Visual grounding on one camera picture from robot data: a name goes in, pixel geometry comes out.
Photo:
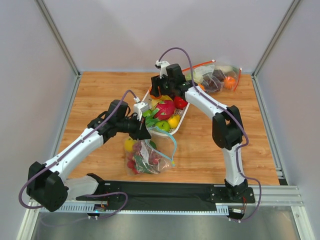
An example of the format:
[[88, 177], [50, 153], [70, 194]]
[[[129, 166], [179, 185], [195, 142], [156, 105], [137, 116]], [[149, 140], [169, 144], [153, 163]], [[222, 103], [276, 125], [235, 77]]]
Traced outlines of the pink fake grape bunch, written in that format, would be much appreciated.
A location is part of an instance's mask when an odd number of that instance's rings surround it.
[[162, 156], [156, 152], [157, 149], [144, 141], [137, 141], [133, 146], [133, 153], [137, 153], [136, 164], [137, 165], [158, 165]]

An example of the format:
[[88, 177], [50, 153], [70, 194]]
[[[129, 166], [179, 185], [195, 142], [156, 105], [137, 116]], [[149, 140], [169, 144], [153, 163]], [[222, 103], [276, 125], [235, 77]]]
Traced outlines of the blue zip top bag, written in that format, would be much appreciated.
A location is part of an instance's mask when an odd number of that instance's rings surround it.
[[154, 126], [149, 129], [150, 139], [124, 140], [125, 170], [129, 176], [158, 175], [172, 169], [177, 141], [168, 132]]

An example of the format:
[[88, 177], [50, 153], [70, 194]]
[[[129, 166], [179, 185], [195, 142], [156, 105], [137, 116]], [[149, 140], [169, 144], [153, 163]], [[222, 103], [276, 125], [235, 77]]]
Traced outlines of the orange fake orange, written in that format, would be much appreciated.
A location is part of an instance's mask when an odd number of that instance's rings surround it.
[[149, 96], [150, 96], [151, 99], [154, 99], [154, 100], [160, 99], [162, 97], [161, 94], [155, 96], [155, 95], [152, 95], [151, 93], [149, 93]]

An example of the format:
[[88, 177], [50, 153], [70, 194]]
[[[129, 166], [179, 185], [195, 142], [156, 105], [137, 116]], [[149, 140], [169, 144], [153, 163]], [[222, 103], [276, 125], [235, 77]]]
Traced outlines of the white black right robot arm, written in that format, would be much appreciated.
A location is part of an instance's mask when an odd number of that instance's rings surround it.
[[186, 80], [179, 64], [156, 61], [159, 75], [151, 78], [150, 95], [158, 98], [174, 94], [201, 110], [212, 121], [212, 139], [222, 149], [225, 164], [224, 186], [211, 189], [212, 200], [219, 203], [254, 203], [253, 189], [243, 174], [241, 145], [244, 127], [236, 106], [226, 106], [196, 84]]

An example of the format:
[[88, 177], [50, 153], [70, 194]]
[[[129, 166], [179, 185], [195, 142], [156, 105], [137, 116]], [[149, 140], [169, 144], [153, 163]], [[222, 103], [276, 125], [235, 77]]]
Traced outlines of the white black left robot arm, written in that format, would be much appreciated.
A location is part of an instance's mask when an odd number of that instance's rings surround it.
[[45, 163], [34, 162], [28, 171], [26, 193], [50, 212], [65, 201], [102, 193], [103, 180], [93, 173], [70, 179], [70, 173], [94, 150], [103, 146], [117, 133], [128, 134], [133, 140], [149, 140], [143, 113], [149, 109], [139, 101], [128, 103], [113, 100], [108, 110], [90, 121], [80, 136], [59, 154]]

